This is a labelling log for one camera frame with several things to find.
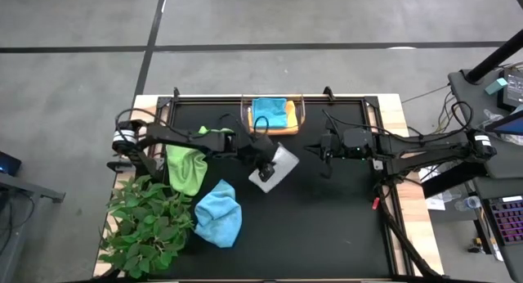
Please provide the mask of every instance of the black frame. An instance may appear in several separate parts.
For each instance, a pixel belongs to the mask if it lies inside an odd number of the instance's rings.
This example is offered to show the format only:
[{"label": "black frame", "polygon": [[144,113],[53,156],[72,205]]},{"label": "black frame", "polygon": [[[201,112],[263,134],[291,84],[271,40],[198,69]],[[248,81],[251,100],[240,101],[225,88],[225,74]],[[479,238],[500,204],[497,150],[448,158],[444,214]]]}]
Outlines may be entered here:
[{"label": "black frame", "polygon": [[508,123],[512,122],[513,120],[515,120],[515,119],[523,119],[523,110],[517,111],[513,115],[509,115],[509,116],[507,116],[507,117],[505,117],[503,119],[500,119],[498,121],[495,121],[495,122],[489,124],[488,126],[485,127],[485,131],[492,132],[492,133],[498,133],[498,134],[509,134],[509,135],[523,136],[523,132],[521,132],[521,133],[517,133],[517,132],[506,133],[506,132],[502,132],[502,131],[496,130],[496,128],[498,128],[499,126],[502,126],[504,124],[508,124]]},{"label": "black frame", "polygon": [[[165,109],[167,109],[167,120],[166,122],[174,127],[174,118],[176,109],[180,104],[215,104],[215,103],[222,103],[222,104],[239,104],[242,99],[245,99],[245,97],[242,96],[215,96],[215,97],[199,97],[191,95],[188,96],[180,96],[179,91],[177,88],[174,88],[174,94],[172,97],[158,97],[157,104],[156,104],[156,111],[155,114],[158,116],[162,116],[165,112]],[[370,117],[369,117],[369,110],[368,108],[372,108],[374,112],[374,117],[376,119],[376,126],[380,128],[383,127],[383,121],[382,121],[382,115],[379,109],[379,103],[377,97],[322,97],[318,95],[317,97],[303,97],[306,104],[340,104],[340,103],[350,103],[350,104],[359,104],[361,106],[361,111],[363,115],[363,121],[364,124],[371,125]],[[157,154],[161,154],[162,157],[164,157],[164,163],[167,162],[166,158],[167,155],[165,154],[165,145],[161,145],[161,151],[156,152],[158,147],[155,147],[154,149],[149,148],[149,151],[147,155],[149,157],[154,157]],[[162,182],[166,182],[168,180],[168,171],[166,169],[163,170],[162,173]],[[403,215],[401,214],[401,207],[400,207],[400,199],[398,196],[398,192],[396,190],[396,187],[394,186],[391,188],[392,192],[390,194],[392,206],[394,209],[394,218],[397,221],[398,225],[400,226],[400,229],[402,231],[405,231],[405,224]],[[389,265],[389,270],[392,276],[399,276],[398,273],[398,265],[396,261],[395,251],[394,251],[394,245],[392,244],[392,230],[389,228],[387,223],[385,222],[384,217],[382,217],[382,232],[385,234],[383,235],[383,243],[386,246],[387,249],[387,261]],[[413,269],[413,262],[409,258],[409,255],[405,249],[402,248],[402,254],[403,254],[403,260],[405,265],[405,272],[407,276],[414,276],[414,269]]]}]

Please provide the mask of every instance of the black table surface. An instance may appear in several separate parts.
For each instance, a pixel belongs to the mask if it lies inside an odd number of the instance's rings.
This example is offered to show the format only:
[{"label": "black table surface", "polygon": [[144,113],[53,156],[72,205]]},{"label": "black table surface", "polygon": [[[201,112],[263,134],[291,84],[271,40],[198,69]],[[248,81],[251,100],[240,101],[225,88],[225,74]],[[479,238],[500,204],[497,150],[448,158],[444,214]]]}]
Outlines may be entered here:
[{"label": "black table surface", "polygon": [[[491,112],[507,116],[508,111],[497,107],[497,96],[488,95],[485,88],[493,81],[498,79],[499,71],[492,71],[487,74],[482,83],[471,85],[459,72],[449,74],[450,87],[453,94],[459,101],[465,101],[474,110],[474,117],[471,122],[472,127],[476,127],[486,120],[485,109]],[[466,106],[460,105],[461,111],[465,116],[469,116]],[[492,146],[496,148],[498,154],[486,162],[485,168],[491,177],[523,177],[521,161],[523,160],[523,146],[518,146],[499,139],[490,138]]]},{"label": "black table surface", "polygon": [[[389,254],[383,223],[372,210],[371,168],[368,162],[334,160],[333,176],[320,159],[302,149],[324,132],[325,117],[363,123],[361,106],[314,104],[306,106],[306,122],[294,136],[273,136],[300,163],[274,189],[264,193],[248,180],[251,169],[233,159],[208,159],[208,171],[193,203],[199,202],[221,180],[236,191],[243,224],[232,248],[219,249],[195,234],[172,268],[158,278],[281,279],[389,277]],[[175,127],[216,127],[217,118],[238,105],[180,105]],[[234,120],[221,127],[238,130]]]},{"label": "black table surface", "polygon": [[[521,178],[493,179],[490,177],[476,177],[472,181],[476,188],[477,195],[482,200],[523,195],[523,179]],[[494,225],[495,221],[489,221],[489,224]],[[511,278],[516,282],[522,282],[523,267],[521,267],[521,262],[523,262],[523,244],[498,245]]]}]

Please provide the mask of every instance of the green towel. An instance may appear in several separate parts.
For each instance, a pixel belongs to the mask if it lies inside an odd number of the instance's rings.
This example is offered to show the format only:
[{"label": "green towel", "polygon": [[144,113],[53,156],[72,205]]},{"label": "green towel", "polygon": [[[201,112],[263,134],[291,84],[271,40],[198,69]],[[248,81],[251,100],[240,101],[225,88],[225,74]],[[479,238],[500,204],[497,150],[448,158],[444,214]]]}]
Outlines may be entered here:
[{"label": "green towel", "polygon": [[[205,127],[199,133],[207,133]],[[228,128],[212,129],[211,132],[233,133]],[[167,145],[167,166],[172,189],[185,195],[194,196],[202,186],[207,172],[207,163],[203,161],[205,154],[196,149]]]}]

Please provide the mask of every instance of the gray floor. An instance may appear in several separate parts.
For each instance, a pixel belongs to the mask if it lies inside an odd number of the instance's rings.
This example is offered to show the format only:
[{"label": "gray floor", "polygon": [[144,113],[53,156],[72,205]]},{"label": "gray floor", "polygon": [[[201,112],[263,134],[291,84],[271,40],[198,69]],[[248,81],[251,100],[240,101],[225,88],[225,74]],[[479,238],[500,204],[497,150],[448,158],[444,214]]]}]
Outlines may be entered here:
[{"label": "gray floor", "polygon": [[[158,0],[0,0],[0,47],[146,45]],[[158,45],[499,41],[521,29],[516,0],[167,0]],[[394,92],[447,84],[493,48],[155,53],[145,94]],[[0,150],[20,176],[67,192],[34,217],[17,282],[87,279],[114,175],[114,116],[131,105],[143,53],[0,54]],[[523,53],[512,58],[523,60]],[[448,88],[404,104],[434,130]],[[434,225],[445,273],[509,281],[502,263],[467,254],[472,223]]]}]

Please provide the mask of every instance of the blue cloth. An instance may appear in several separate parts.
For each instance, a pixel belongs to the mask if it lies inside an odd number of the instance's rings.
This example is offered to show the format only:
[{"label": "blue cloth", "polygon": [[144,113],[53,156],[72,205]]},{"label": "blue cloth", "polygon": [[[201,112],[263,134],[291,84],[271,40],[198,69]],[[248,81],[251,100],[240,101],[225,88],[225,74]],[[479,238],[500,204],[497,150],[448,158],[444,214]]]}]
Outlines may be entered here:
[{"label": "blue cloth", "polygon": [[242,209],[235,196],[235,189],[220,180],[194,209],[198,219],[194,233],[220,248],[231,247],[242,226]]},{"label": "blue cloth", "polygon": [[[269,128],[286,128],[287,127],[287,112],[285,112],[285,105],[287,99],[285,98],[257,98],[253,100],[253,120],[265,116],[269,121]],[[265,119],[258,120],[256,129],[265,130],[267,121]]]}]

